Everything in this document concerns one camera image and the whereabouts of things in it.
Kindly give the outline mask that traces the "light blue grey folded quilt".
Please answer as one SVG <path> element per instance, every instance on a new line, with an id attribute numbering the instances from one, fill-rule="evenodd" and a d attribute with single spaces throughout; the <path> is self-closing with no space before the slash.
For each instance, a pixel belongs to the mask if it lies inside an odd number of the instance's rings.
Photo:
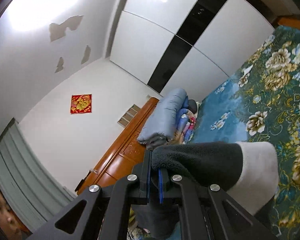
<path id="1" fill-rule="evenodd" d="M 137 141 L 153 150 L 175 139 L 181 116 L 188 112 L 187 92 L 176 88 L 159 100 L 144 124 Z"/>

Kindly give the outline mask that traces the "colourful floral folded quilt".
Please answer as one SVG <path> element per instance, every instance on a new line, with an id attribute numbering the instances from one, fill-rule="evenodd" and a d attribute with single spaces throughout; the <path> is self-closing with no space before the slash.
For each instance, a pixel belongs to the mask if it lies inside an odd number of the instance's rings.
<path id="1" fill-rule="evenodd" d="M 180 109 L 176 117 L 173 142 L 175 144 L 187 144 L 192 138 L 196 121 L 196 115 L 191 110 L 186 108 Z"/>

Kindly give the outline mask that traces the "dark round pillow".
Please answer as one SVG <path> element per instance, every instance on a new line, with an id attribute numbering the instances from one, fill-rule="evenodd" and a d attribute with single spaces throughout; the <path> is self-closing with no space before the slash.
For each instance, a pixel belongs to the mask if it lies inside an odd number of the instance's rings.
<path id="1" fill-rule="evenodd" d="M 188 110 L 190 110 L 193 114 L 196 114 L 197 111 L 198 111 L 198 106 L 197 106 L 197 103 L 195 100 L 193 99 L 190 99 L 188 101 L 188 107 L 187 107 Z"/>

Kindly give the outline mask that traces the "blue floral bed blanket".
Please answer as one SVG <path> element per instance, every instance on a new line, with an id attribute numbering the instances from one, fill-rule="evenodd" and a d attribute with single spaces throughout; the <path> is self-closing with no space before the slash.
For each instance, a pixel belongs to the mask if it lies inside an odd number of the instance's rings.
<path id="1" fill-rule="evenodd" d="M 268 230 L 276 239 L 300 239 L 300 30 L 278 27 L 241 69 L 202 101 L 195 115 L 187 144 L 274 146 L 279 183 Z M 165 145 L 177 144 L 172 140 Z M 162 205 L 177 208 L 179 215 L 177 205 Z M 182 239 L 180 217 L 168 239 Z"/>

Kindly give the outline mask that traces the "red fu wall decoration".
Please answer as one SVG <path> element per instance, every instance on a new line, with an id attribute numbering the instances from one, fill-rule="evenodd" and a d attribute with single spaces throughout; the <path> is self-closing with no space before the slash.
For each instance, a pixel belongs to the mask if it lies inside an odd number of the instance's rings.
<path id="1" fill-rule="evenodd" d="M 72 95 L 70 114 L 85 114 L 92 112 L 92 95 Z"/>

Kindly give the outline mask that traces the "grey green curtain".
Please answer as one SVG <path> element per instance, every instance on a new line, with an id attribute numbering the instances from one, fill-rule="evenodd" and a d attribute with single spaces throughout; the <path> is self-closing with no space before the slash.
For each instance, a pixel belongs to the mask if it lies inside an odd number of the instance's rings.
<path id="1" fill-rule="evenodd" d="M 14 119 L 0 136 L 0 190 L 31 232 L 76 198 L 38 160 Z"/>

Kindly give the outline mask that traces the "orange wooden headboard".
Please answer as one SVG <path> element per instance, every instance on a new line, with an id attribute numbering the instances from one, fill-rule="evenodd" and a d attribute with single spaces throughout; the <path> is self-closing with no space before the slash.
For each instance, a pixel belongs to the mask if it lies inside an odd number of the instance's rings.
<path id="1" fill-rule="evenodd" d="M 138 143 L 137 137 L 158 102 L 157 98 L 151 97 L 144 104 L 95 167 L 77 185 L 77 194 L 94 184 L 101 187 L 114 185 L 117 180 L 129 175 L 134 165 L 143 162 L 146 146 Z"/>

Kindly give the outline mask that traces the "white and black wardrobe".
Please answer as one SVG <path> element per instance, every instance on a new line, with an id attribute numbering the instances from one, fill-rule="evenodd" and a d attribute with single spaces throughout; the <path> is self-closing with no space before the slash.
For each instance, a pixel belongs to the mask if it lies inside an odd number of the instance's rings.
<path id="1" fill-rule="evenodd" d="M 260 0 L 127 0 L 110 53 L 114 64 L 166 95 L 201 100 L 273 32 Z"/>

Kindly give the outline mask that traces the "black and white fleece garment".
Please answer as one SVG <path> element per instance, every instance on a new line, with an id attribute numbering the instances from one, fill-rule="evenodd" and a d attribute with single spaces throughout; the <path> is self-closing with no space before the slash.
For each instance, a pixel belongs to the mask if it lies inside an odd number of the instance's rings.
<path id="1" fill-rule="evenodd" d="M 138 226 L 155 239 L 168 239 L 179 221 L 178 210 L 159 203 L 159 170 L 208 187 L 217 184 L 266 228 L 279 183 L 277 155 L 269 142 L 206 142 L 165 145 L 152 152 L 151 197 L 134 205 Z"/>

